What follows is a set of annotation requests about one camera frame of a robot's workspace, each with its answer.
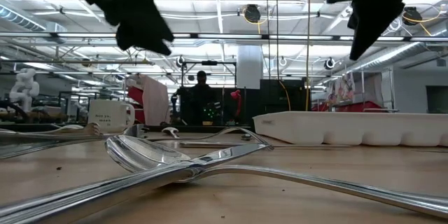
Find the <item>poster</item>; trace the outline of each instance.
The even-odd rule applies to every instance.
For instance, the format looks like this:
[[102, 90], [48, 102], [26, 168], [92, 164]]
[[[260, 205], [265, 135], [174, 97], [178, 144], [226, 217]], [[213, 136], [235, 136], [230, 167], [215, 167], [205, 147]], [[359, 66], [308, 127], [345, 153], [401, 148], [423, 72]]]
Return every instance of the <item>poster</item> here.
[[344, 75], [330, 84], [328, 103], [338, 104], [341, 102], [352, 102], [355, 93], [355, 82], [353, 73]]

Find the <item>white tray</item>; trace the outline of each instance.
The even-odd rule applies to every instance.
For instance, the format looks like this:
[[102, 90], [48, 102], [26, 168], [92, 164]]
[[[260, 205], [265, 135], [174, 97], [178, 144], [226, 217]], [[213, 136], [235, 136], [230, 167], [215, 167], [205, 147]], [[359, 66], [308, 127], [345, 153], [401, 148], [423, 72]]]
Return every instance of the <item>white tray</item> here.
[[448, 115], [291, 111], [253, 119], [258, 134], [292, 144], [448, 145]]

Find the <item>silver utensil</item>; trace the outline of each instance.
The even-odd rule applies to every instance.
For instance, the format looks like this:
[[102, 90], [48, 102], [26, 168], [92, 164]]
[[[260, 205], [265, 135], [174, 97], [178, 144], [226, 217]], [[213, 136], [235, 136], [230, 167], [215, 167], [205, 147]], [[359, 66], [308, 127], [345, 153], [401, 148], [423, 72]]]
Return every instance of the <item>silver utensil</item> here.
[[[156, 155], [149, 155], [154, 153], [150, 151], [142, 151], [139, 153], [140, 148], [146, 148], [139, 145], [139, 148], [132, 146], [112, 146], [107, 145], [108, 153], [120, 166], [124, 167], [131, 172], [139, 172], [141, 170], [169, 164], [169, 162], [176, 162], [176, 160], [169, 160], [162, 158], [160, 153]], [[181, 157], [182, 153], [176, 150], [169, 149], [169, 156]], [[408, 192], [396, 192], [392, 190], [386, 190], [383, 188], [377, 188], [369, 185], [361, 185], [357, 183], [351, 183], [346, 181], [338, 181], [335, 179], [320, 178], [317, 176], [311, 176], [306, 174], [296, 174], [289, 171], [282, 171], [278, 169], [270, 169], [265, 167], [246, 166], [246, 165], [231, 165], [216, 167], [213, 169], [200, 170], [196, 175], [186, 178], [179, 183], [188, 183], [202, 179], [208, 176], [225, 173], [240, 173], [240, 174], [252, 174], [259, 176], [268, 176], [276, 179], [283, 179], [287, 181], [293, 181], [297, 183], [303, 183], [310, 186], [316, 186], [319, 188], [325, 188], [334, 190], [340, 193], [346, 193], [353, 196], [362, 197], [385, 204], [390, 204], [396, 207], [417, 211], [424, 214], [430, 214], [432, 216], [438, 216], [442, 218], [448, 218], [448, 199], [443, 197], [436, 197], [431, 195], [419, 195]]]
[[[233, 146], [240, 146], [246, 143], [238, 142], [205, 142], [205, 141], [182, 141], [179, 146], [182, 148], [230, 148]], [[348, 145], [325, 145], [325, 144], [314, 144], [314, 145], [300, 145], [300, 144], [284, 144], [284, 145], [273, 145], [274, 148], [341, 148], [341, 147], [351, 147]]]
[[[13, 132], [13, 131], [0, 131], [0, 160], [6, 158], [14, 158], [20, 155], [25, 155], [28, 153], [33, 153], [35, 151], [42, 151], [48, 148], [55, 148], [59, 146], [65, 146], [69, 144], [81, 144], [91, 141], [104, 141], [111, 136], [131, 136], [131, 137], [140, 137], [143, 134], [141, 130], [144, 125], [134, 125], [128, 129], [126, 129], [123, 133], [120, 134], [105, 134], [105, 135], [57, 135], [57, 134], [40, 134], [40, 133], [21, 133], [21, 132]], [[195, 140], [202, 141], [206, 139], [210, 139], [216, 137], [221, 134], [227, 134], [233, 132], [235, 130], [241, 130], [243, 132], [249, 132], [247, 129], [242, 129], [238, 127], [226, 128], [221, 130], [218, 133], [203, 136], [199, 138], [157, 138], [157, 139], [146, 139], [147, 141], [185, 141], [185, 140]], [[270, 150], [273, 147], [270, 146], [269, 143], [266, 142], [263, 138], [257, 136], [255, 140], [258, 142], [269, 146]]]
[[[108, 139], [106, 146], [115, 143], [123, 149], [128, 146], [140, 149], [141, 142], [136, 140], [126, 136], [115, 136], [113, 139]], [[194, 176], [204, 169], [267, 147], [261, 143], [252, 143], [217, 150], [191, 160], [183, 160], [188, 158], [175, 150], [167, 149], [157, 143], [146, 142], [145, 144], [151, 146], [151, 149], [138, 155], [152, 158], [149, 159], [149, 164], [155, 168], [5, 206], [0, 209], [0, 223], [70, 223], [147, 193], [151, 189]], [[165, 164], [164, 160], [173, 163]]]

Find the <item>white mug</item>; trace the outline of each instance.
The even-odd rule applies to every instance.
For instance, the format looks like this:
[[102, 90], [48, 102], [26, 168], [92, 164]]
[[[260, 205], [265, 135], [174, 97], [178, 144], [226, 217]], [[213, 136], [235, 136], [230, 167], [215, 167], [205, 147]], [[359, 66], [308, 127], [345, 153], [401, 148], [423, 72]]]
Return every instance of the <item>white mug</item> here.
[[102, 132], [121, 132], [133, 126], [134, 121], [135, 109], [131, 104], [100, 99], [90, 102], [88, 123], [97, 123]]

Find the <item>table surface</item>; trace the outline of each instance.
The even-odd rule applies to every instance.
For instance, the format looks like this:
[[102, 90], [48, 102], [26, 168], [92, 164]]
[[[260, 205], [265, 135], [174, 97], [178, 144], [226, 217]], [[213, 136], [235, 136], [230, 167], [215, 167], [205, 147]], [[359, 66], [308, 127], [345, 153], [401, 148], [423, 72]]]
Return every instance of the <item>table surface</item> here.
[[[160, 137], [158, 133], [149, 134], [150, 138]], [[240, 136], [228, 134], [214, 141], [238, 141]], [[173, 142], [167, 144], [178, 146]], [[180, 148], [192, 157], [214, 150]], [[448, 197], [447, 148], [278, 148], [262, 150], [229, 164], [285, 169]], [[0, 172], [0, 204], [128, 174], [107, 155], [102, 142], [63, 146], [1, 160]], [[243, 174], [221, 174], [190, 184], [166, 185], [77, 223], [131, 224], [148, 223], [148, 220], [164, 224], [446, 223], [340, 192]]]

